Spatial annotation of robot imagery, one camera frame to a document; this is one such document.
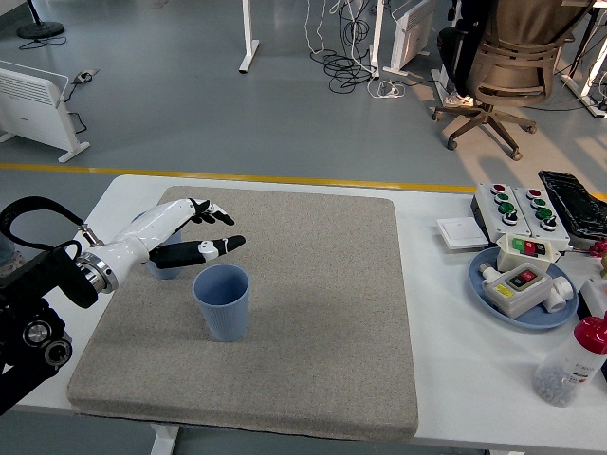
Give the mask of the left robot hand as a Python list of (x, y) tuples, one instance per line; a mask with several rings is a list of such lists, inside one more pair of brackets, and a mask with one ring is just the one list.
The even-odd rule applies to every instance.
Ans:
[(135, 264), (154, 263), (159, 269), (208, 263), (243, 246), (246, 239), (234, 235), (216, 240), (170, 244), (169, 238), (188, 223), (209, 224), (234, 221), (209, 200), (184, 198), (145, 211), (108, 244), (86, 250), (89, 263), (103, 279), (103, 293), (111, 293), (125, 283)]

